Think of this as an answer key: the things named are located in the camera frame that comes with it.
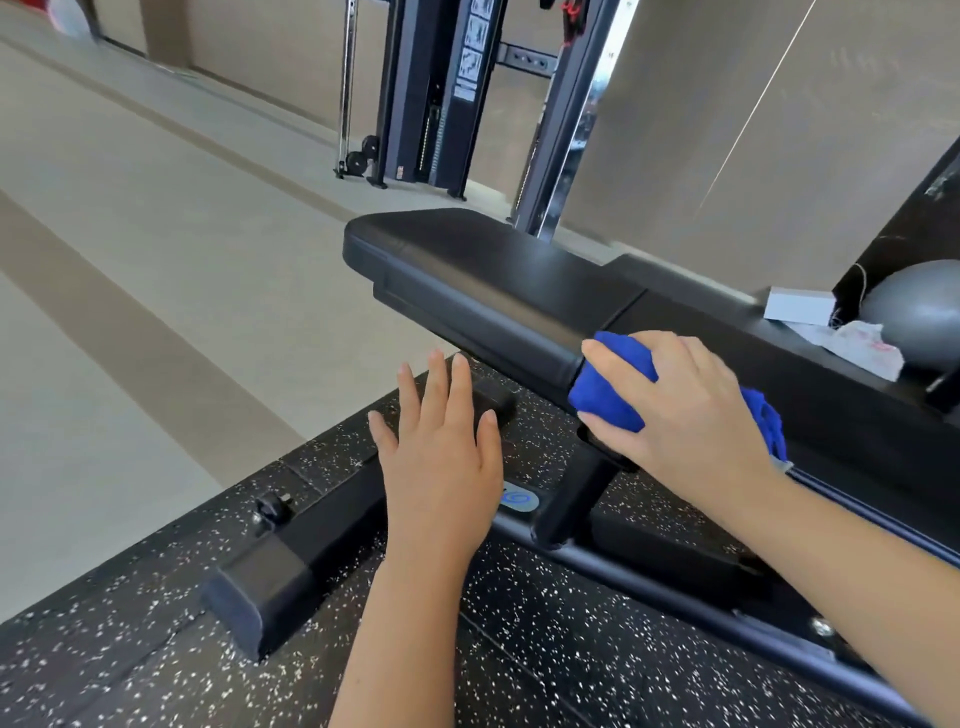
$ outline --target cleaning rag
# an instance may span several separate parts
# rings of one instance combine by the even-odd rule
[[[650,381],[659,378],[654,368],[650,350],[632,336],[609,331],[598,331],[593,337],[621,359],[634,366]],[[776,409],[756,389],[740,387],[743,400],[754,416],[756,426],[763,435],[770,454],[779,460],[786,460],[786,441],[783,439],[783,422]],[[573,382],[567,395],[569,402],[580,412],[589,412],[611,425],[631,432],[643,429],[643,419],[626,401],[624,401],[600,373],[589,362],[585,362],[580,375]]]

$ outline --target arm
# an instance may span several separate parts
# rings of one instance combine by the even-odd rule
[[[433,352],[423,403],[397,375],[399,439],[370,415],[387,492],[387,554],[373,578],[330,728],[449,728],[460,593],[503,493],[492,412],[473,434],[470,369]]]
[[[585,424],[762,557],[935,725],[960,726],[960,571],[778,473],[736,377],[698,339],[635,337],[657,383],[598,342],[584,354],[646,427]]]

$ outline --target exercise ball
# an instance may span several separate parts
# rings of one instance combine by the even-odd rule
[[[897,271],[864,299],[860,319],[883,324],[883,341],[908,364],[952,371],[960,366],[960,260]]]

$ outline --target bolt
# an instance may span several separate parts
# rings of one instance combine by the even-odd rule
[[[830,624],[823,617],[814,617],[810,620],[810,626],[813,628],[813,631],[817,633],[819,637],[833,637],[837,632],[833,629],[833,625]]]

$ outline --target beige floor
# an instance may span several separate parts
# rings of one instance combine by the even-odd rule
[[[327,130],[3,2],[0,120],[0,620],[449,350],[340,258],[449,203],[337,182]]]

